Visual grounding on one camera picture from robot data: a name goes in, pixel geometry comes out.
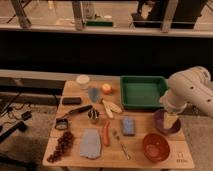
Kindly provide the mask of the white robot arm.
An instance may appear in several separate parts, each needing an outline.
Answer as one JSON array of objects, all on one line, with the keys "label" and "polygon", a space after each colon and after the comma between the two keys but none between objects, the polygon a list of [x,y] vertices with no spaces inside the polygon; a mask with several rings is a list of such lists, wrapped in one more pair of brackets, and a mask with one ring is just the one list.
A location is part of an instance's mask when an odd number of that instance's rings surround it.
[{"label": "white robot arm", "polygon": [[201,66],[172,74],[167,80],[168,89],[160,97],[165,110],[163,126],[171,128],[188,103],[213,118],[213,90],[210,82],[209,71]]}]

